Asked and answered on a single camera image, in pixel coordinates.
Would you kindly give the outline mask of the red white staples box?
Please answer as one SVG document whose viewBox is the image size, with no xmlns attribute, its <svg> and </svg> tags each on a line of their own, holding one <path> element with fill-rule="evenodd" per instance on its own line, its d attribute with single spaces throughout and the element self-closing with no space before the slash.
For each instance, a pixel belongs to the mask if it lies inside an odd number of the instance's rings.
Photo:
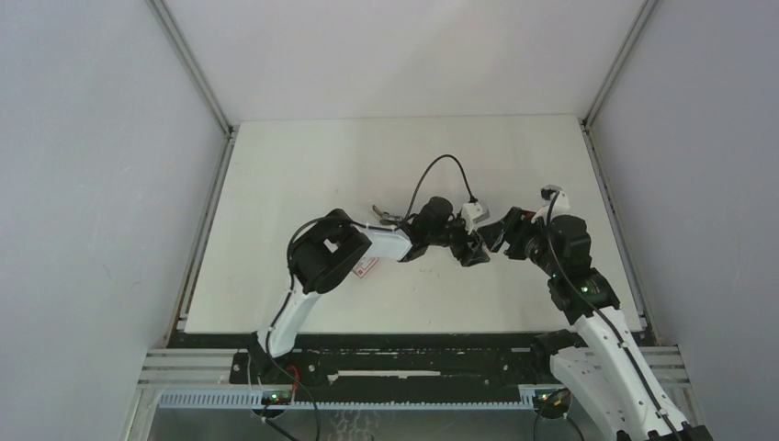
<svg viewBox="0 0 779 441">
<path fill-rule="evenodd" d="M 352 269 L 352 273 L 359 278 L 365 277 L 373 267 L 379 262 L 376 257 L 361 258 Z"/>
</svg>

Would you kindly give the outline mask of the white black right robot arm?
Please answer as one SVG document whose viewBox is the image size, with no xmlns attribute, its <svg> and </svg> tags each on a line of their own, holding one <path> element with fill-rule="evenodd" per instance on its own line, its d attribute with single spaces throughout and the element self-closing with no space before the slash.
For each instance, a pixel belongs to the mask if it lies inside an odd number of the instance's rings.
<svg viewBox="0 0 779 441">
<path fill-rule="evenodd" d="M 545 335 L 530 359 L 537 379 L 558 380 L 607 440 L 711 439 L 674 404 L 643 356 L 619 298 L 592 265 L 585 220 L 514 208 L 478 232 L 490 251 L 528 260 L 548 275 L 553 303 L 584 342 L 576 346 L 566 331 Z"/>
</svg>

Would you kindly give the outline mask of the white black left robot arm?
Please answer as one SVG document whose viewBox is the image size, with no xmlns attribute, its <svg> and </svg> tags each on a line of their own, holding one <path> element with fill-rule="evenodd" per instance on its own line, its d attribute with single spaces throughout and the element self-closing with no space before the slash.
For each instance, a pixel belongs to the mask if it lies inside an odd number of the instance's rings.
<svg viewBox="0 0 779 441">
<path fill-rule="evenodd" d="M 434 246 L 449 249 L 464 267 L 489 262 L 477 232 L 477 224 L 489 217 L 489 209 L 478 199 L 454 212 L 448 199 L 432 197 L 419 212 L 393 226 L 360 223 L 343 209 L 307 222 L 288 243 L 290 285 L 276 314 L 257 332 L 261 350 L 253 357 L 253 373 L 266 383 L 285 376 L 285 355 L 313 306 L 366 258 L 407 263 Z"/>
</svg>

